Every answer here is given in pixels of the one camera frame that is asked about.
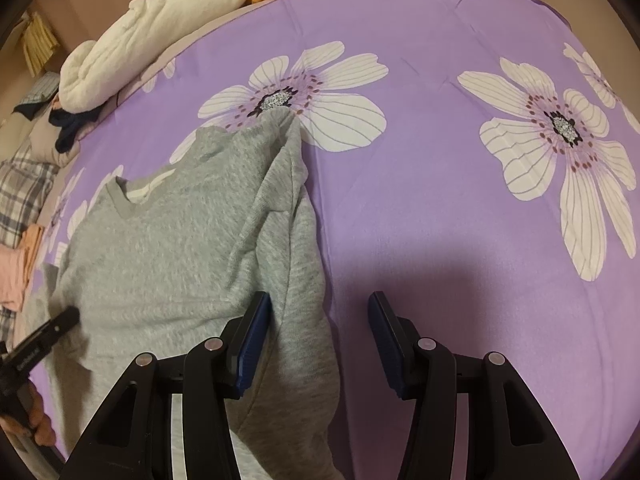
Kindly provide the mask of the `person left hand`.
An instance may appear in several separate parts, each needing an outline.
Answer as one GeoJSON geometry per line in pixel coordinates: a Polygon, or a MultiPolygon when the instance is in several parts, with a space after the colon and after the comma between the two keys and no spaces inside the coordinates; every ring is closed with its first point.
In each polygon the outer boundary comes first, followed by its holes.
{"type": "Polygon", "coordinates": [[[50,417],[44,412],[43,397],[32,382],[28,383],[28,388],[32,397],[32,407],[28,412],[28,426],[22,426],[12,417],[1,417],[1,427],[9,434],[23,437],[32,436],[36,445],[55,446],[56,434],[50,417]]]}

